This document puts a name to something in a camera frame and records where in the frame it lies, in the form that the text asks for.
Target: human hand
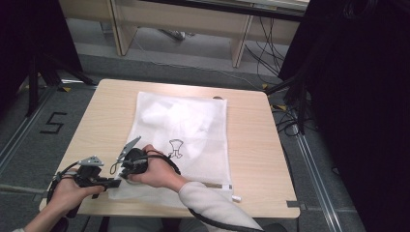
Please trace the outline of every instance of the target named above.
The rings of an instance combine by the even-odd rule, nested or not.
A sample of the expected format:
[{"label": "human hand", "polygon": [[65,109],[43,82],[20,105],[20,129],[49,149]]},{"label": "human hand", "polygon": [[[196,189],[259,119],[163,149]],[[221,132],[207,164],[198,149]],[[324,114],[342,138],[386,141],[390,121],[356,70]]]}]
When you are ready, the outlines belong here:
[{"label": "human hand", "polygon": [[[145,146],[142,151],[147,152],[148,156],[162,154],[162,152],[157,151],[151,144]],[[175,173],[175,170],[166,163],[166,161],[158,158],[148,158],[147,171],[142,174],[131,174],[129,175],[129,179],[154,188],[163,187],[176,192],[188,181]]]},{"label": "human hand", "polygon": [[55,188],[47,207],[58,207],[58,209],[60,209],[65,215],[69,210],[81,204],[81,201],[85,197],[93,194],[99,194],[103,191],[104,187],[102,186],[81,188],[72,178],[64,178]]}]

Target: floor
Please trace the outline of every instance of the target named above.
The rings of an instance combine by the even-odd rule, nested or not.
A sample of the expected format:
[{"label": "floor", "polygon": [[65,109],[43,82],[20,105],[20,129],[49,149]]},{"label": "floor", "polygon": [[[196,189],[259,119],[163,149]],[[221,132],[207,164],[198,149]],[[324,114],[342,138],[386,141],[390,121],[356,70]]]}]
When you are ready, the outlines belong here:
[{"label": "floor", "polygon": [[[182,84],[195,84],[204,86],[216,86],[223,88],[239,88],[254,91],[261,91],[262,84],[273,86],[280,83],[280,80],[275,77],[267,68],[258,65],[258,62],[250,55],[248,51],[244,52],[242,62],[239,68],[232,68],[230,57],[230,41],[226,38],[210,37],[204,35],[187,36],[182,42],[175,41],[166,36],[163,32],[156,29],[139,28],[132,43],[132,47],[126,56],[119,57],[116,54],[115,42],[112,33],[103,33],[102,27],[98,22],[83,21],[77,19],[67,20],[71,30],[77,53],[79,54],[84,72],[93,78],[101,79],[104,77],[134,79],[138,76],[139,79],[147,81],[162,81]],[[258,56],[261,53],[261,48],[256,42],[247,42],[247,46],[251,51]],[[287,46],[276,45],[278,52],[285,56]],[[266,53],[261,58],[269,64],[273,64],[273,59]],[[66,74],[62,74],[64,78],[70,78]],[[48,107],[42,114],[39,122],[46,121],[48,113],[53,111],[64,111],[64,105],[70,107],[75,105],[77,113],[71,119],[72,125],[66,126],[70,128],[64,134],[55,137],[55,141],[45,143],[44,139],[37,136],[37,140],[42,146],[51,146],[54,142],[61,142],[68,146],[71,136],[73,136],[76,125],[80,120],[85,107],[92,97],[92,91],[82,89],[82,87],[74,88],[77,94],[70,97],[67,94],[56,92],[51,97]],[[272,95],[269,98],[271,104],[283,104],[281,101],[285,92],[280,92]],[[24,101],[27,100],[27,91],[21,91],[20,97],[15,100],[15,105],[11,112],[0,119],[0,145],[6,146],[7,137],[10,137],[17,129],[22,117],[15,115],[23,115],[25,109]],[[285,121],[288,116],[282,111],[273,110],[274,118],[277,124]],[[323,210],[321,197],[317,194],[316,185],[313,184],[311,172],[307,166],[307,158],[301,152],[299,141],[296,136],[289,136],[292,133],[292,127],[288,130],[281,130],[279,133],[280,140],[283,144],[285,153],[289,159],[291,167],[295,191],[301,206],[301,216],[298,219],[269,219],[261,218],[261,223],[280,222],[288,231],[365,231],[360,218],[350,200],[347,190],[344,188],[343,182],[338,175],[332,170],[333,161],[327,152],[326,145],[321,140],[320,131],[315,127],[313,122],[308,122],[308,130],[306,134],[307,144],[309,146],[312,158],[316,169],[320,173],[321,182],[325,187],[329,201],[335,208],[337,222],[339,226],[335,229],[334,226],[327,220],[326,211]],[[34,131],[40,131],[42,127],[34,128]],[[20,153],[27,154],[31,147],[30,142],[25,142],[21,145]],[[4,174],[0,171],[0,193],[2,200],[0,205],[2,209],[12,207],[15,202],[23,203],[24,207],[15,210],[9,216],[5,211],[0,211],[0,218],[18,217],[21,211],[24,213],[25,220],[36,213],[38,205],[37,194],[32,191],[23,193],[12,193],[4,189],[6,186],[17,185],[24,187],[33,187],[34,189],[45,188],[47,181],[30,183],[30,180],[21,181],[21,178],[15,178],[17,170],[12,170],[16,163],[22,163],[21,160],[31,159],[27,155],[20,155],[20,158],[13,158],[8,167],[4,170]],[[64,151],[50,151],[50,154],[64,155]],[[51,163],[51,166],[56,166],[57,161]],[[41,160],[36,163],[39,170],[42,167]],[[48,168],[42,175],[52,175],[52,170]],[[27,170],[20,171],[21,173],[30,173]],[[75,219],[76,223],[70,231],[79,231],[83,225],[86,225],[86,231],[97,231],[101,219],[91,217],[87,223],[87,217],[79,217]],[[22,226],[21,223],[16,223],[16,226]],[[0,231],[4,228],[15,228],[5,223],[0,223]]]}]

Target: gray carpet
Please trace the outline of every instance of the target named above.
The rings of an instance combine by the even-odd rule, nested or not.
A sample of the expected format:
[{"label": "gray carpet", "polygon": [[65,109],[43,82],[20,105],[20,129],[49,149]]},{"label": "gray carpet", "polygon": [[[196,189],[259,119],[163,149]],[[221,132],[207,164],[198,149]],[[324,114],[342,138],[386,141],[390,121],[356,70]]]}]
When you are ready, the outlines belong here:
[{"label": "gray carpet", "polygon": [[[120,59],[92,57],[81,55],[81,63],[90,77],[96,80],[101,78],[121,78],[162,83],[176,83],[200,85],[232,89],[255,90],[244,80],[227,76],[220,72],[207,72],[196,69],[175,69],[167,66],[157,66],[152,63],[124,61]],[[255,74],[230,72],[235,76],[245,78],[257,88],[261,88],[262,81]],[[13,159],[0,176],[1,185],[46,189],[63,157],[78,123],[91,99],[94,90],[84,85],[72,85],[70,92],[56,92],[44,107],[40,118],[29,131],[28,136],[20,146]],[[269,97],[270,103],[282,104],[284,92]],[[24,105],[27,101],[26,92],[16,97],[10,110],[2,115],[0,121],[0,145],[4,146],[18,122],[25,114]],[[64,124],[58,133],[47,134],[41,131],[55,131],[55,125],[46,122],[53,112],[64,112],[67,115],[56,115],[53,122]],[[274,114],[276,122],[281,119],[281,113]],[[261,219],[261,222],[280,222],[288,231],[297,231],[299,221],[300,231],[317,232],[329,231],[328,224],[321,211],[314,187],[308,175],[305,161],[301,155],[295,137],[279,134],[280,140],[289,157],[292,176],[298,200],[306,206],[299,219]],[[307,130],[307,140],[315,156],[323,180],[337,208],[337,213],[344,231],[365,231],[354,210],[354,206],[344,188],[343,182],[337,174],[332,172],[333,162],[326,146],[323,144],[320,132]],[[10,193],[0,191],[0,231],[11,231],[27,223],[38,211],[39,199],[33,193]],[[69,231],[80,231],[87,217],[76,217],[71,220]],[[91,217],[86,231],[98,231],[100,217]]]}]

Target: person's left hand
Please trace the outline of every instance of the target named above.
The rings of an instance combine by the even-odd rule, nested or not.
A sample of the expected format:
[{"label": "person's left hand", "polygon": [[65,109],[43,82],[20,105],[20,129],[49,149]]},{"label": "person's left hand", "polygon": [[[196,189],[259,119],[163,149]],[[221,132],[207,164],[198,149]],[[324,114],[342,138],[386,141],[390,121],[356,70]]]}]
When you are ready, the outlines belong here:
[{"label": "person's left hand", "polygon": [[88,195],[99,194],[104,191],[102,186],[88,188],[79,187],[72,178],[66,178],[58,183],[48,206],[55,206],[63,212],[75,208]]}]

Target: person's right hand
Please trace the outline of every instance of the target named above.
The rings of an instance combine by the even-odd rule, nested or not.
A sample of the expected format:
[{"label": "person's right hand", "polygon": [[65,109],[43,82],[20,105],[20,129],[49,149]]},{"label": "person's right hand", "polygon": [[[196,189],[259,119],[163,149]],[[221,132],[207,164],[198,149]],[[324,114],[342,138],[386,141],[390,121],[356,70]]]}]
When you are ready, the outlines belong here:
[{"label": "person's right hand", "polygon": [[[151,144],[145,146],[142,151],[148,152],[148,156],[162,154],[162,152],[158,152]],[[175,173],[174,169],[166,163],[166,161],[158,158],[148,158],[147,171],[142,174],[131,174],[129,175],[129,179],[155,188],[163,187],[176,192],[188,181],[183,176]]]}]

